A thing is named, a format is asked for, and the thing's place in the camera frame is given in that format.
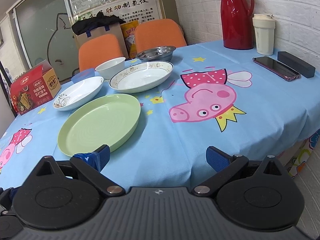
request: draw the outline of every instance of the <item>black box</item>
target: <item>black box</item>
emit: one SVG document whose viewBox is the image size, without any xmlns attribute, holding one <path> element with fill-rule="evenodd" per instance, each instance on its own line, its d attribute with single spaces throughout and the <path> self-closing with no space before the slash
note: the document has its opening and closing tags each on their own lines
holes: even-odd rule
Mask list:
<svg viewBox="0 0 320 240">
<path fill-rule="evenodd" d="M 278 61 L 291 67 L 306 78 L 314 77 L 315 75 L 315 67 L 286 51 L 278 52 Z"/>
</svg>

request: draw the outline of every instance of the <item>red snack box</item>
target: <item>red snack box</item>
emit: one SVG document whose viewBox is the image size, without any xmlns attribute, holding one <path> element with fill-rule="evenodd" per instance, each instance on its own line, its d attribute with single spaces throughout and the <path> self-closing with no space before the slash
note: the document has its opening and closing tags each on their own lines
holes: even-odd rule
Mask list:
<svg viewBox="0 0 320 240">
<path fill-rule="evenodd" d="M 21 115 L 54 99 L 61 88 L 47 60 L 25 72 L 10 87 L 10 97 Z"/>
</svg>

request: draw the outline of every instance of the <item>floral plate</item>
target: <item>floral plate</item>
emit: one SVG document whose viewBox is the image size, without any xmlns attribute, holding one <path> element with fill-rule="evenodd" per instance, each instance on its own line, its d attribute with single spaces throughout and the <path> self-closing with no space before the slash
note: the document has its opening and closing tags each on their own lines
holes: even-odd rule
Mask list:
<svg viewBox="0 0 320 240">
<path fill-rule="evenodd" d="M 103 77 L 97 76 L 84 79 L 68 87 L 58 95 L 53 102 L 53 108 L 59 111 L 78 108 L 91 101 L 102 86 Z"/>
<path fill-rule="evenodd" d="M 119 72 L 110 79 L 109 85 L 120 93 L 139 93 L 164 82 L 171 74 L 173 65 L 167 61 L 150 61 Z"/>
</svg>

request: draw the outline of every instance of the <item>pig drawing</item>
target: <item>pig drawing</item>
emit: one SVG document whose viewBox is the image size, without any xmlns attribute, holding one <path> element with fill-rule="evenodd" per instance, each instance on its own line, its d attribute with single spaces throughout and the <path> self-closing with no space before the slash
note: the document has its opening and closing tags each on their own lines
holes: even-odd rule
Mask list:
<svg viewBox="0 0 320 240">
<path fill-rule="evenodd" d="M 234 106 L 237 94 L 226 83 L 250 87 L 251 77 L 252 74 L 247 71 L 228 76 L 225 69 L 181 75 L 182 81 L 190 89 L 184 95 L 186 103 L 170 108 L 172 122 L 201 122 L 215 118 L 223 132 L 227 120 L 237 122 L 235 114 L 245 114 Z"/>
<path fill-rule="evenodd" d="M 14 153 L 15 148 L 17 148 L 17 154 L 20 153 L 24 147 L 32 139 L 30 134 L 32 129 L 20 129 L 17 131 L 10 141 L 9 145 L 2 151 L 0 155 L 0 174 L 3 166 L 10 160 L 11 156 Z"/>
<path fill-rule="evenodd" d="M 72 38 L 67 13 L 58 13 L 56 30 L 52 33 L 47 46 L 47 59 L 60 82 L 72 77 L 78 66 L 78 49 Z"/>
</svg>

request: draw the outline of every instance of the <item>stainless steel bowl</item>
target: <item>stainless steel bowl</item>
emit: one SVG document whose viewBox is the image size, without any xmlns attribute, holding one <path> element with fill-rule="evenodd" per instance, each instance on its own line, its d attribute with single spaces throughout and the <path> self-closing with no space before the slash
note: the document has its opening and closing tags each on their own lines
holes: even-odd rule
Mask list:
<svg viewBox="0 0 320 240">
<path fill-rule="evenodd" d="M 172 59 L 172 53 L 175 51 L 175 49 L 176 47 L 174 46 L 163 46 L 148 49 L 137 54 L 136 58 L 140 59 L 142 62 L 170 61 Z"/>
</svg>

